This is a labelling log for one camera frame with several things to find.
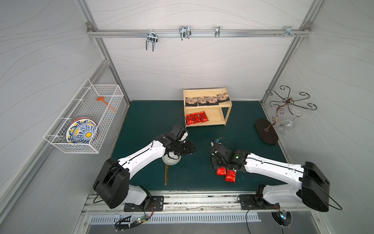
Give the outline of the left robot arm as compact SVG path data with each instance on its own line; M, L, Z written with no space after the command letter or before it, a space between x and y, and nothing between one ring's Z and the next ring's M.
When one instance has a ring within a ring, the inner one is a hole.
M196 151L192 141L187 139L187 133L181 139L163 134L155 137L150 144L137 152L116 160L106 160L97 176L93 189L97 197L94 203L105 202L114 209L122 203L137 205L146 210L151 203L151 193L142 186L130 185L130 180L140 170L153 161L166 156L172 160L179 160L183 155L190 155Z

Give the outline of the red tea bag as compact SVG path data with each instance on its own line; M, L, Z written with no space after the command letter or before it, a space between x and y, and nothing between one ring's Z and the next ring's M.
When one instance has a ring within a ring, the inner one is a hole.
M186 124L187 125L194 124L194 119L193 119L193 116L191 114L186 115Z
M227 169L225 167L221 167L221 168L216 169L216 175L226 176L227 175Z
M192 118L194 124L197 124L197 123L201 122L199 113L193 113L193 114L191 114L191 118Z
M225 181L235 183L236 182L236 171L227 170Z
M199 112L198 116L199 116L201 122L208 122L209 121L205 111Z

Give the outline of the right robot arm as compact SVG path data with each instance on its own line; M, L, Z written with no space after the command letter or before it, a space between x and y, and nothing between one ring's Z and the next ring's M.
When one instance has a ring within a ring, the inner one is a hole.
M222 143L211 143L211 162L214 169L226 168L267 176L282 185L260 185L255 199L275 205L277 203L302 203L319 212L329 211L330 181L312 162L289 164L260 157L244 150L231 151Z

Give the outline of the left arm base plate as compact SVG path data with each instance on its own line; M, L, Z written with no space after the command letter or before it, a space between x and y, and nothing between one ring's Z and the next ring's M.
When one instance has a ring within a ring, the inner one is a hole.
M164 196L148 196L140 205L126 203L124 206L124 212L161 212L163 211L163 207Z

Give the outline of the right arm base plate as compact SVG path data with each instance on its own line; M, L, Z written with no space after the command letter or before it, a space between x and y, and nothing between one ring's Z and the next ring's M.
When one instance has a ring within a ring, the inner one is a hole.
M263 198L258 198L252 194L238 195L237 201L240 203L242 210L279 210L278 203L270 204Z

